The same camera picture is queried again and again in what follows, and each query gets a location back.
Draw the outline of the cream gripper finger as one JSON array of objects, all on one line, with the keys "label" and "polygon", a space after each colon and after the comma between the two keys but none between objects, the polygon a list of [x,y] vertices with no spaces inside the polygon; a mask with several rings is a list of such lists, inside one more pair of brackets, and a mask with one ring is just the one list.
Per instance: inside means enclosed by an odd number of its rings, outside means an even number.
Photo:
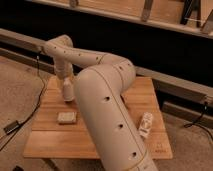
[{"label": "cream gripper finger", "polygon": [[63,80],[59,80],[59,88],[63,91]]},{"label": "cream gripper finger", "polygon": [[62,86],[63,98],[66,102],[70,102],[74,99],[73,84],[69,78],[65,78]]}]

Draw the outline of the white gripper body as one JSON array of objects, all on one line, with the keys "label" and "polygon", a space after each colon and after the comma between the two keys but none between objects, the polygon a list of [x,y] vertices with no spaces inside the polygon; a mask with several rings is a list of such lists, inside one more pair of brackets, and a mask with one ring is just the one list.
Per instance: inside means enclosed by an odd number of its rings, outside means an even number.
[{"label": "white gripper body", "polygon": [[66,63],[64,65],[55,65],[55,74],[59,80],[64,80],[65,78],[69,78],[73,80],[74,73],[73,73],[73,65],[70,63]]}]

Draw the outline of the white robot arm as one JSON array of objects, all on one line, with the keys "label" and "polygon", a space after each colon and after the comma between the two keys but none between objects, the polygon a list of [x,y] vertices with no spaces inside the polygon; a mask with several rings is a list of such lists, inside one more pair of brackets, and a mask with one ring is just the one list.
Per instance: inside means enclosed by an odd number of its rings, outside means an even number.
[{"label": "white robot arm", "polygon": [[158,171],[121,98],[136,77],[132,62],[75,48],[67,35],[46,41],[43,49],[63,82],[73,65],[82,69],[71,81],[71,92],[105,170]]}]

